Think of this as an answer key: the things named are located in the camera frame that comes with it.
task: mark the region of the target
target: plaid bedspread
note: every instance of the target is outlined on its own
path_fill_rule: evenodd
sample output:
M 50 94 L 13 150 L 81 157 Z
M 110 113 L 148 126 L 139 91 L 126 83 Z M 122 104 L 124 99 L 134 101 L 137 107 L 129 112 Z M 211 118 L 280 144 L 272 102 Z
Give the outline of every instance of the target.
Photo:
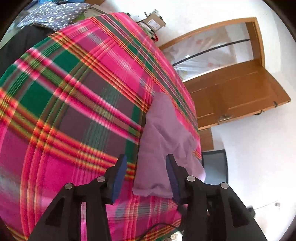
M 156 92 L 171 97 L 199 143 L 194 103 L 162 52 L 124 13 L 89 18 L 28 50 L 0 79 L 0 216 L 26 240 L 67 182 L 89 183 L 119 154 L 128 170 L 107 205 L 113 241 L 136 240 L 152 225 L 178 225 L 170 199 L 132 193 L 145 115 Z M 201 157 L 200 145 L 195 151 Z M 85 206 L 81 214 L 86 240 Z M 146 236 L 172 232 L 159 226 Z

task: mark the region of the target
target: blue gripper pad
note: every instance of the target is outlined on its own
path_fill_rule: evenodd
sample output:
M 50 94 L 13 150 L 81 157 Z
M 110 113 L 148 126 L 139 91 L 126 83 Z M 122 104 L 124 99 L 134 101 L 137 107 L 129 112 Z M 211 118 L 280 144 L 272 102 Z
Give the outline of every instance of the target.
M 120 156 L 120 159 L 117 161 L 121 161 L 121 165 L 118 169 L 115 182 L 113 184 L 113 194 L 112 194 L 112 202 L 115 202 L 116 199 L 119 197 L 121 186 L 124 180 L 124 176 L 126 174 L 126 169 L 128 167 L 128 159 L 126 155 L 124 155 L 122 158 Z
M 170 162 L 170 158 L 167 155 L 165 158 L 165 166 L 167 169 L 167 173 L 168 173 L 168 178 L 170 180 L 170 186 L 172 188 L 172 192 L 173 192 L 173 200 L 175 200 L 176 203 L 180 202 L 180 189 L 179 189 L 179 185 L 177 182 L 177 178 L 175 176 L 172 164 Z

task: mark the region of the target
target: metal pin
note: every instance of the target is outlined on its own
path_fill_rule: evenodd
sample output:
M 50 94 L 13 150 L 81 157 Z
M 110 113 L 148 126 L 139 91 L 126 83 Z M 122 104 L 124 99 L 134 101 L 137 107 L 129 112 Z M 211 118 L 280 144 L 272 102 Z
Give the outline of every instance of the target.
M 71 189 L 73 187 L 73 184 L 72 183 L 67 183 L 65 185 L 65 189 Z
M 194 176 L 188 176 L 188 177 L 187 177 L 187 180 L 188 180 L 189 182 L 194 182 L 194 181 L 195 181 L 195 177 L 194 177 Z
M 229 188 L 229 185 L 227 183 L 221 183 L 220 184 L 222 188 L 227 189 Z
M 100 176 L 100 177 L 98 177 L 96 180 L 97 180 L 98 182 L 102 183 L 102 182 L 104 182 L 104 181 L 106 180 L 106 178 L 103 177 L 103 176 Z

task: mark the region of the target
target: brown door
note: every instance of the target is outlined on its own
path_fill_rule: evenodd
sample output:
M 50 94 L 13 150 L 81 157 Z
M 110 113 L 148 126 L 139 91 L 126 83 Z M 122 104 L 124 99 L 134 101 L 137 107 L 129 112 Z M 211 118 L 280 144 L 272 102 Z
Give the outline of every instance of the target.
M 258 60 L 204 74 L 184 85 L 195 103 L 200 130 L 254 115 L 291 100 Z

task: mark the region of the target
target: folded purple garment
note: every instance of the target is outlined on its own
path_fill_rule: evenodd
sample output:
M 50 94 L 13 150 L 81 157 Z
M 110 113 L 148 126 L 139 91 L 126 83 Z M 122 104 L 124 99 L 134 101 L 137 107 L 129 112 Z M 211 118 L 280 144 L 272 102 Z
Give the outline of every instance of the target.
M 196 147 L 192 134 L 178 121 L 169 96 L 156 93 L 140 140 L 133 193 L 173 197 L 165 167 L 168 154 L 173 154 L 177 164 L 185 167 L 189 175 L 204 181 L 205 170 L 193 155 Z

